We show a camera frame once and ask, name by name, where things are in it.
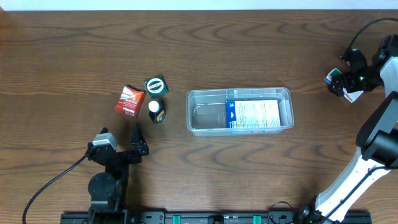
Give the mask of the white green medicine box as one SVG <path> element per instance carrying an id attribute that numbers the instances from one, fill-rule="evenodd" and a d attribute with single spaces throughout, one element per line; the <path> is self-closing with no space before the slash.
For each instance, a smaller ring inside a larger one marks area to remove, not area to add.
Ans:
<path id="1" fill-rule="evenodd" d="M 339 75 L 342 75 L 342 73 L 337 68 L 334 68 L 325 77 L 325 81 L 328 84 L 329 91 L 338 97 L 345 97 L 350 103 L 355 102 L 364 93 L 364 91 L 348 93 L 347 89 L 343 86 L 341 82 L 333 82 L 332 79 L 335 77 L 337 78 Z"/>

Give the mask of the red Panadol box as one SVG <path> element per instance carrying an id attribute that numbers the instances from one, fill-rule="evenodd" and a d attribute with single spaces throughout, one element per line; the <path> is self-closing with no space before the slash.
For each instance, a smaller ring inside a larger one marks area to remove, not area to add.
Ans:
<path id="1" fill-rule="evenodd" d="M 145 96 L 145 92 L 125 86 L 114 109 L 117 113 L 137 117 Z"/>

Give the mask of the green round-label box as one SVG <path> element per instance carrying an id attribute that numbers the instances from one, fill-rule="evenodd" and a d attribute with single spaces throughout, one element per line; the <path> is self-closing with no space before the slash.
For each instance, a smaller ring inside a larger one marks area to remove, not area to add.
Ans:
<path id="1" fill-rule="evenodd" d="M 169 89 L 162 75 L 144 81 L 145 88 L 151 98 L 165 96 Z"/>

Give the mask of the clear plastic container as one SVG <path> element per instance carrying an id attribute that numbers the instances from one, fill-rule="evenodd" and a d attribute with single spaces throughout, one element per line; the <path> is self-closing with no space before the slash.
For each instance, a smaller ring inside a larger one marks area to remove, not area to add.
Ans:
<path id="1" fill-rule="evenodd" d="M 226 102 L 277 100 L 279 128 L 228 128 Z M 294 125 L 290 91 L 284 87 L 192 90 L 187 93 L 187 128 L 195 136 L 277 134 Z"/>

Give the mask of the blue fever patch box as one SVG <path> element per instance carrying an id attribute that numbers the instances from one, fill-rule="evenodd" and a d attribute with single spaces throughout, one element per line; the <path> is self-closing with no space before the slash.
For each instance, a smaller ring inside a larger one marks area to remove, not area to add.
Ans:
<path id="1" fill-rule="evenodd" d="M 277 100 L 249 100 L 226 102 L 228 128 L 279 128 L 280 115 Z"/>

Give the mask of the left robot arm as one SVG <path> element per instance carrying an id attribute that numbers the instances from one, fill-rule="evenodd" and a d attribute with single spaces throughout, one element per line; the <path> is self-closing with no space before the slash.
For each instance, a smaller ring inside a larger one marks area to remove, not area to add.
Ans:
<path id="1" fill-rule="evenodd" d="M 105 171 L 93 176 L 88 184 L 91 208 L 96 212 L 115 212 L 121 209 L 126 196 L 129 166 L 142 162 L 149 154 L 139 124 L 134 127 L 131 148 L 117 151 L 118 142 L 107 128 L 103 128 L 92 142 L 88 143 L 88 160 L 105 167 Z"/>

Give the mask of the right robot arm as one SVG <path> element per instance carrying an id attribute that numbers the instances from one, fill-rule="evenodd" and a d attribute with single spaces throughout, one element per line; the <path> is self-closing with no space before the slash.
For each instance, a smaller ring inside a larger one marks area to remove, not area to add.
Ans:
<path id="1" fill-rule="evenodd" d="M 330 92 L 343 96 L 383 86 L 386 98 L 361 127 L 352 160 L 324 192 L 295 214 L 294 223 L 342 223 L 355 201 L 397 168 L 397 36 L 381 41 L 371 64 L 351 47 L 341 59 L 350 70 L 329 74 Z"/>

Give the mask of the dark bottle white cap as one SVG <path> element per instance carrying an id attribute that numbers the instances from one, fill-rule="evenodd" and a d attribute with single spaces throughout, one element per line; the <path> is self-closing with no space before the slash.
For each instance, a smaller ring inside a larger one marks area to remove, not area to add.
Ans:
<path id="1" fill-rule="evenodd" d="M 163 102 L 152 100 L 149 105 L 149 117 L 154 123 L 161 123 L 165 118 L 165 107 Z"/>

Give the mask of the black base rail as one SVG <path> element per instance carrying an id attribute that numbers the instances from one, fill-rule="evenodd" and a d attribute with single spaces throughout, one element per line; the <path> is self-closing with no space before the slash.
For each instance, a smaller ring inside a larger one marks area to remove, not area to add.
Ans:
<path id="1" fill-rule="evenodd" d="M 292 223 L 293 211 L 268 213 L 168 213 L 161 211 L 132 213 L 66 213 L 61 224 L 137 223 L 137 224 L 268 224 Z"/>

